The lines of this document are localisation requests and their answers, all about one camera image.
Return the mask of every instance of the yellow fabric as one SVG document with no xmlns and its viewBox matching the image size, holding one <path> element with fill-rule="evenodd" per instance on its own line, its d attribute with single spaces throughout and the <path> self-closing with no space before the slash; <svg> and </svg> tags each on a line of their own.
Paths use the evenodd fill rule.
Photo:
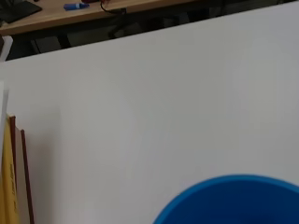
<svg viewBox="0 0 299 224">
<path fill-rule="evenodd" d="M 1 218 L 0 220 L 5 221 L 4 222 L 5 224 L 19 224 L 15 171 L 13 166 L 11 136 L 10 136 L 10 127 L 9 127 L 8 119 L 6 120 L 6 127 L 5 127 L 4 140 L 3 140 L 1 172 L 2 174 L 1 174 L 1 185 L 0 185 L 0 196 L 1 196 L 0 208 L 2 208 L 1 200 L 4 199 L 5 209 L 1 209 L 0 214 L 1 215 L 5 214 L 5 219 Z"/>
</svg>

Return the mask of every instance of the blue rim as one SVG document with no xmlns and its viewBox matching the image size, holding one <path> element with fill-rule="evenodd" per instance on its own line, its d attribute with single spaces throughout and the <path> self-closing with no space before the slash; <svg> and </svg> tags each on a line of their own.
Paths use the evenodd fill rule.
<svg viewBox="0 0 299 224">
<path fill-rule="evenodd" d="M 265 184 L 275 185 L 287 190 L 290 190 L 295 193 L 299 193 L 299 188 L 293 184 L 285 182 L 283 180 L 278 180 L 275 178 L 261 176 L 261 175 L 225 175 L 220 177 L 211 178 L 193 185 L 192 187 L 181 192 L 175 199 L 173 199 L 160 213 L 160 215 L 154 221 L 154 224 L 162 224 L 167 219 L 169 214 L 173 211 L 174 208 L 183 202 L 186 198 L 197 192 L 198 190 L 208 188 L 213 185 L 232 182 L 232 181 L 256 181 L 262 182 Z"/>
</svg>

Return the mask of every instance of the wooden desk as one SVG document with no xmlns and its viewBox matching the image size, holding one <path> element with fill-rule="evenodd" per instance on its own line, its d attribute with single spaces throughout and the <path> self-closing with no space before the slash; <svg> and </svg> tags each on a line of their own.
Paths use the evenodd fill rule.
<svg viewBox="0 0 299 224">
<path fill-rule="evenodd" d="M 132 13 L 192 1 L 194 0 L 111 0 L 110 3 L 106 5 L 106 9 L 124 7 L 127 9 L 128 13 Z M 101 9 L 100 3 L 92 3 L 89 8 L 82 10 L 64 10 L 65 3 L 74 2 L 76 2 L 76 0 L 40 0 L 35 4 L 42 7 L 42 11 L 11 24 L 4 23 L 0 28 L 0 35 L 17 35 L 35 30 L 111 16 L 111 14 L 108 14 Z"/>
</svg>

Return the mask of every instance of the cable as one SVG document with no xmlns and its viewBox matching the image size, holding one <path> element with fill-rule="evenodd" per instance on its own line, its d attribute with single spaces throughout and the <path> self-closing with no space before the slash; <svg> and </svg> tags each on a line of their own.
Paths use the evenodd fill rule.
<svg viewBox="0 0 299 224">
<path fill-rule="evenodd" d="M 125 8 L 120 8 L 120 9 L 112 9 L 112 10 L 107 10 L 103 7 L 103 0 L 101 0 L 101 8 L 103 11 L 106 13 L 110 13 L 113 15 L 125 15 L 127 14 L 127 10 Z"/>
<path fill-rule="evenodd" d="M 39 48 L 39 46 L 38 46 L 38 44 L 37 44 L 37 41 L 36 41 L 35 39 L 34 39 L 34 42 L 35 42 L 35 44 L 36 44 L 36 48 L 37 48 L 38 53 L 41 53 L 40 48 Z"/>
</svg>

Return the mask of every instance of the blue bucket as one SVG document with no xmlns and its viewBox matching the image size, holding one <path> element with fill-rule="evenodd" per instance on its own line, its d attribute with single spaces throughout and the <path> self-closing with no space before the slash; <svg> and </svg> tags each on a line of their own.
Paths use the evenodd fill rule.
<svg viewBox="0 0 299 224">
<path fill-rule="evenodd" d="M 299 223 L 299 188 L 257 175 L 227 175 L 179 194 L 154 224 Z"/>
</svg>

